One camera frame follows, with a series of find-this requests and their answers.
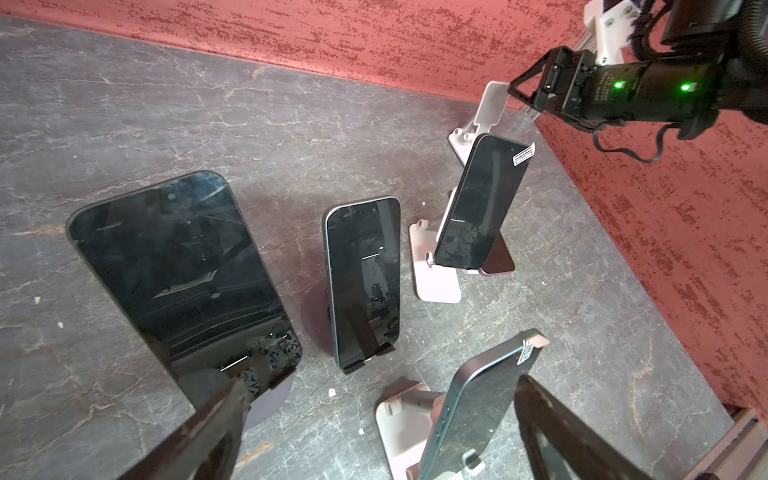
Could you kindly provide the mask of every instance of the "white mount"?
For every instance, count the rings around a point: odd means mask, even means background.
[[[456,269],[435,264],[437,239],[445,225],[454,195],[456,195],[455,188],[448,199],[448,206],[442,215],[442,222],[437,232],[427,230],[429,227],[427,220],[419,220],[408,228],[416,296],[425,302],[459,303],[462,301],[462,289],[458,285]]]
[[[432,433],[432,403],[440,393],[430,392],[423,383],[384,400],[376,407],[376,424],[384,444],[393,480],[416,480],[419,462]],[[476,477],[485,468],[477,458],[462,470]],[[446,472],[438,480],[462,480],[462,472]]]
[[[605,12],[603,0],[591,0],[584,6],[584,26],[598,43],[596,65],[624,63],[621,49],[630,44],[632,22],[639,14],[640,9],[631,0],[621,0]]]
[[[456,156],[462,162],[467,164],[469,152],[472,151],[472,145],[480,134],[487,134],[491,127],[498,125],[502,119],[504,109],[507,108],[509,94],[507,88],[509,82],[490,81],[485,86],[485,91],[480,99],[480,105],[475,112],[475,117],[464,127],[456,128],[449,136],[448,143],[453,147]]]

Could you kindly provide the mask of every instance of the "smartphone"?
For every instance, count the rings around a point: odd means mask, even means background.
[[[518,192],[533,147],[480,134],[440,229],[435,263],[479,270]]]
[[[400,202],[377,197],[323,216],[333,354],[344,372],[389,351],[400,333]]]
[[[535,480],[651,480],[530,376],[521,376],[515,388],[515,412]]]
[[[525,330],[456,372],[427,439],[419,480],[450,478],[485,451],[515,399],[518,379],[531,370],[546,343],[538,330]]]
[[[255,399],[295,371],[301,345],[219,174],[85,207],[67,234],[193,405],[230,378]]]

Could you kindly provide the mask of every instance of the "marble countertop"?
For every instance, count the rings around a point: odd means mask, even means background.
[[[192,408],[69,245],[80,207],[194,170],[231,184],[304,347],[288,401],[244,435],[234,478],[388,478],[373,410],[398,382],[446,389],[468,358],[538,328],[532,375],[656,478],[681,478],[732,422],[536,127],[502,233],[512,276],[461,274],[424,303],[407,226],[438,220],[474,105],[13,18],[0,19],[0,476],[115,478]],[[320,218],[402,203],[396,351],[345,376],[299,321],[325,275]],[[530,478],[514,412],[486,478]]]

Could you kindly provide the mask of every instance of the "phone stand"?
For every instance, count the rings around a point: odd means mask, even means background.
[[[419,220],[408,228],[416,296],[425,302],[459,303],[462,290],[456,269],[435,265],[437,232],[428,227],[427,220]]]
[[[408,228],[411,240],[411,258],[413,259],[413,283],[416,296],[425,302],[459,303],[462,301],[462,289],[458,284],[456,268],[435,263],[435,249],[440,233],[448,219],[448,210],[456,195],[456,189],[451,190],[448,206],[442,215],[438,231],[427,230],[428,220],[419,220]],[[501,233],[496,234],[491,252],[480,270],[464,270],[466,273],[483,276],[496,276],[515,271],[507,244]]]
[[[333,334],[329,309],[328,281],[322,280],[304,296],[301,305],[301,323],[315,345],[328,355],[333,356]]]
[[[502,114],[507,108],[507,101],[509,100],[507,88],[509,88],[509,82],[488,82],[473,119],[464,127],[456,128],[448,136],[448,143],[453,147],[453,151],[456,152],[462,165],[467,164],[469,153],[472,151],[472,145],[477,136],[487,134],[491,131],[491,127],[498,125],[502,119]]]
[[[384,400],[376,407],[376,424],[379,427],[384,452],[389,462],[393,480],[416,480],[429,434],[432,432],[432,404],[440,392],[430,392],[423,383]],[[479,456],[464,468],[477,476],[485,468]],[[462,473],[440,475],[439,480],[461,480]]]

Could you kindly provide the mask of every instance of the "robotic arm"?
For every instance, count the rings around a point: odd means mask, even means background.
[[[630,35],[636,63],[596,65],[589,50],[551,49],[509,84],[508,93],[536,111],[548,111],[581,131],[592,133],[603,152],[621,152],[644,163],[661,159],[664,133],[699,136],[720,110],[742,111],[768,124],[768,0],[645,0]],[[661,40],[672,51],[651,48],[648,35],[669,13]],[[541,74],[536,90],[519,87]],[[656,136],[657,154],[640,158],[627,148],[605,149],[598,137],[607,126],[628,121],[668,122]]]

